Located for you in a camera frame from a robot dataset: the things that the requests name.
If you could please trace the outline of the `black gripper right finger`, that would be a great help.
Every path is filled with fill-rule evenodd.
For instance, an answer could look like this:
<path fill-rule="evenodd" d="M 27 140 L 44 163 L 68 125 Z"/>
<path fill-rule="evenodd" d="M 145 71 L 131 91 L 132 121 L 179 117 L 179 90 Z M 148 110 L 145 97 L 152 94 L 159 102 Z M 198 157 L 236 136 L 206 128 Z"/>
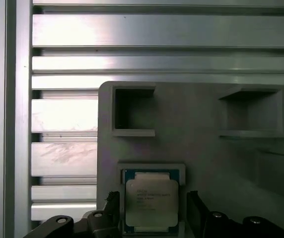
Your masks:
<path fill-rule="evenodd" d="M 249 216 L 239 223 L 210 211 L 197 191 L 187 193 L 187 222 L 196 238 L 284 238 L 284 229 L 265 218 Z"/>

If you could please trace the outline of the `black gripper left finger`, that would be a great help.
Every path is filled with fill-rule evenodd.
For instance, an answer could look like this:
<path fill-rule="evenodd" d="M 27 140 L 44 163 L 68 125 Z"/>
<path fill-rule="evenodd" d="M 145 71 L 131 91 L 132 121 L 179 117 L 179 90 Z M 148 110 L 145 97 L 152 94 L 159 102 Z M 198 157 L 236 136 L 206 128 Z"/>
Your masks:
<path fill-rule="evenodd" d="M 49 218 L 25 238 L 120 238 L 120 193 L 111 191 L 102 210 L 86 212 L 75 222 L 67 215 Z"/>

